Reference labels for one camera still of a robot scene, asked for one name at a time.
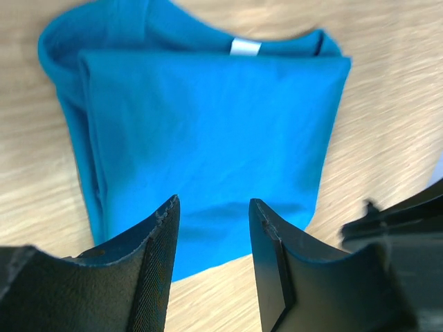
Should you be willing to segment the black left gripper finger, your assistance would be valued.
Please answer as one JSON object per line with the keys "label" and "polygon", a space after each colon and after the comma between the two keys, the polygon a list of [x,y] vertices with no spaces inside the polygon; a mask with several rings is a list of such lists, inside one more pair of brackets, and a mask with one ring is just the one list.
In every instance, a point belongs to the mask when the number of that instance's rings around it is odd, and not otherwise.
{"label": "black left gripper finger", "polygon": [[417,318],[382,246],[347,253],[249,205],[263,331],[416,331]]}
{"label": "black left gripper finger", "polygon": [[364,216],[341,228],[341,245],[355,251],[369,240],[412,234],[442,234],[442,180],[384,210],[366,199]]}
{"label": "black left gripper finger", "polygon": [[162,331],[180,201],[77,257],[1,248],[2,331]]}

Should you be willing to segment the blue t shirt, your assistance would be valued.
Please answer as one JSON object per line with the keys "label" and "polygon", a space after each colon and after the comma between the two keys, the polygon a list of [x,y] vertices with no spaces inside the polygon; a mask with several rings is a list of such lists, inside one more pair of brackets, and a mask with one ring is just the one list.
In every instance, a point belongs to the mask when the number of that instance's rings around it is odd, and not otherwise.
{"label": "blue t shirt", "polygon": [[93,1],[39,38],[96,244],[181,201],[173,280],[249,255],[248,204],[305,229],[352,61],[324,31],[246,41],[170,1]]}

